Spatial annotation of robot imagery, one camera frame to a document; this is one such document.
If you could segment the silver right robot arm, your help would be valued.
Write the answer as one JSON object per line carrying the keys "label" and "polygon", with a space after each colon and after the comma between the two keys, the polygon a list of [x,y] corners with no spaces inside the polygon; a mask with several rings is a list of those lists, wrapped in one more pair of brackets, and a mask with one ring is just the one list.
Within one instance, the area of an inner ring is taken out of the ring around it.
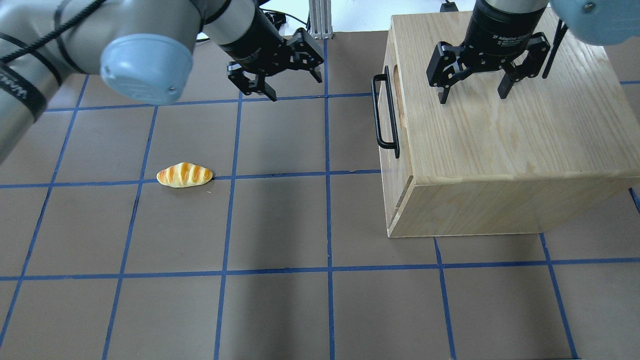
{"label": "silver right robot arm", "polygon": [[639,35],[639,14],[637,0],[477,0],[464,40],[437,43],[426,78],[445,104],[457,82],[503,71],[504,100],[521,80],[547,78],[567,32],[585,44],[621,44]]}

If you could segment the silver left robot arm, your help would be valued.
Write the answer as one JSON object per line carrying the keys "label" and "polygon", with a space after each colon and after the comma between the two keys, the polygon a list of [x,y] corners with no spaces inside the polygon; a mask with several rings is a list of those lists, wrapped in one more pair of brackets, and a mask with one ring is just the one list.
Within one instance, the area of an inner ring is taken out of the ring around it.
{"label": "silver left robot arm", "polygon": [[229,57],[228,79],[246,95],[276,101],[266,82],[286,70],[322,82],[319,43],[290,39],[260,0],[3,0],[1,159],[45,112],[73,74],[100,75],[115,92],[151,105],[176,102],[193,68],[198,34]]}

